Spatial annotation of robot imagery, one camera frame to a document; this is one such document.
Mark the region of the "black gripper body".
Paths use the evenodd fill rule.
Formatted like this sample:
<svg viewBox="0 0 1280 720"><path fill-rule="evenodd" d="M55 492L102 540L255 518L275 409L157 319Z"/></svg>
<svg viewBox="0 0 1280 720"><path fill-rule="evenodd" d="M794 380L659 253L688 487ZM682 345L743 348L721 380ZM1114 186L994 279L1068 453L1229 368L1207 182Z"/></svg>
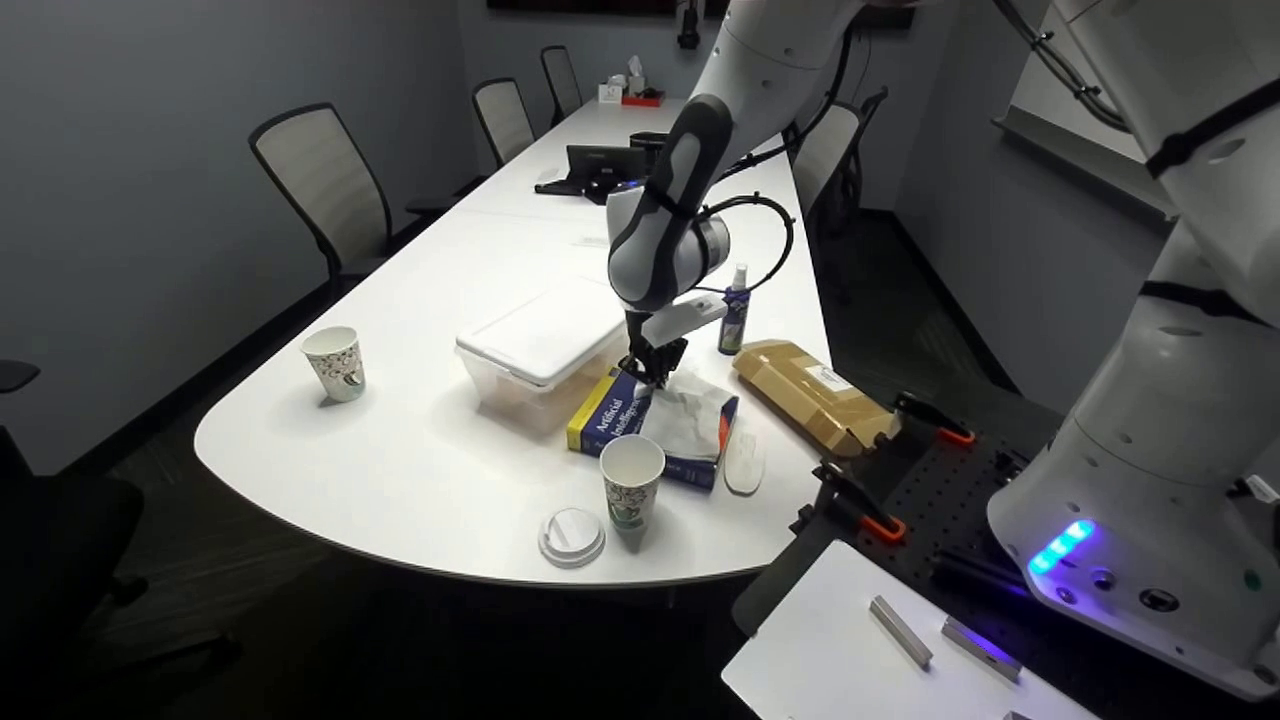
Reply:
<svg viewBox="0 0 1280 720"><path fill-rule="evenodd" d="M678 310L628 317L628 356L640 362L652 377L669 377L682 363L683 348L688 340Z"/></svg>

